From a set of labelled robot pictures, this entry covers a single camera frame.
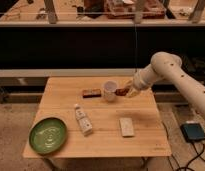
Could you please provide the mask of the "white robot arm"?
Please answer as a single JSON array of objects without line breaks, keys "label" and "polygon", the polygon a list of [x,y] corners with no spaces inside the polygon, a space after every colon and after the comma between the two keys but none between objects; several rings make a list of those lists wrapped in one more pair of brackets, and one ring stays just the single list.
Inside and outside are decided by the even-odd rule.
[{"label": "white robot arm", "polygon": [[155,53],[150,64],[143,69],[138,69],[133,79],[126,84],[129,89],[127,95],[134,96],[152,87],[157,81],[166,79],[198,110],[205,120],[205,86],[186,74],[181,65],[182,60],[177,55],[167,52]]}]

